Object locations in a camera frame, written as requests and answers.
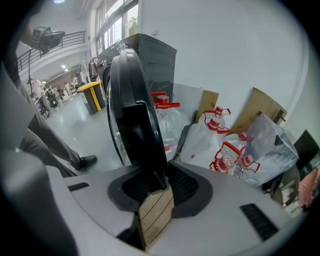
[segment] gray pants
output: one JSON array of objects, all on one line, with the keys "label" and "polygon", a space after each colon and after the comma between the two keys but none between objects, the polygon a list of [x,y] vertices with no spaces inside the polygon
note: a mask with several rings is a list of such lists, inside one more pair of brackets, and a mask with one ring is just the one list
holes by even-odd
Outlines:
[{"label": "gray pants", "polygon": [[51,107],[50,107],[50,105],[49,105],[49,103],[48,103],[48,100],[47,100],[47,98],[46,98],[45,95],[42,95],[42,96],[40,97],[39,101],[42,102],[42,104],[44,105],[46,111],[48,111],[48,112],[51,111]]},{"label": "gray pants", "polygon": [[78,153],[68,147],[46,124],[23,84],[18,87],[18,90],[34,109],[34,117],[22,139],[20,148],[38,157],[45,165],[57,167],[62,175],[68,172],[73,174],[72,171],[61,164],[52,154],[76,167],[80,164]]}]

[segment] black appliance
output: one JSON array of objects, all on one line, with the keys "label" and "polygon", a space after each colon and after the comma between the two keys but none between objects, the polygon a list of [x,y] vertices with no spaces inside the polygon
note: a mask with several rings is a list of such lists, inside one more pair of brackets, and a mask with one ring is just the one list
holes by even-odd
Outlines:
[{"label": "black appliance", "polygon": [[108,117],[132,166],[130,172],[113,180],[108,196],[123,211],[137,212],[149,193],[172,188],[176,218],[194,216],[211,200],[210,182],[173,162],[167,163],[160,128],[148,82],[138,55],[125,49],[112,60],[108,92]]},{"label": "black appliance", "polygon": [[172,102],[177,50],[146,34],[138,33],[126,37],[99,54],[98,73],[103,83],[109,83],[111,62],[124,46],[133,49],[138,55],[150,92],[166,92],[169,102]]}]

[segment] trash bin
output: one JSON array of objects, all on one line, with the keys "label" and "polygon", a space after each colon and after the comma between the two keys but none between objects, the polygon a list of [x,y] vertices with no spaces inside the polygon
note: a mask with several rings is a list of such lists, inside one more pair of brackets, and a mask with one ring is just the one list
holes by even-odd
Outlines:
[{"label": "trash bin", "polygon": [[77,90],[81,95],[86,109],[91,115],[94,115],[106,106],[101,91],[101,83],[101,81],[90,82],[79,87]]}]

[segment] tile floor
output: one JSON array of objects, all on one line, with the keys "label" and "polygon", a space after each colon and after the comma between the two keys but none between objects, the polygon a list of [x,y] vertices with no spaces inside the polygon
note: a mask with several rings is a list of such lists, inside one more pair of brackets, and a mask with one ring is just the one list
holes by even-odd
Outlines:
[{"label": "tile floor", "polygon": [[97,156],[97,163],[86,174],[122,167],[110,134],[106,108],[90,115],[81,96],[76,95],[64,103],[60,102],[46,122],[81,157]]}]

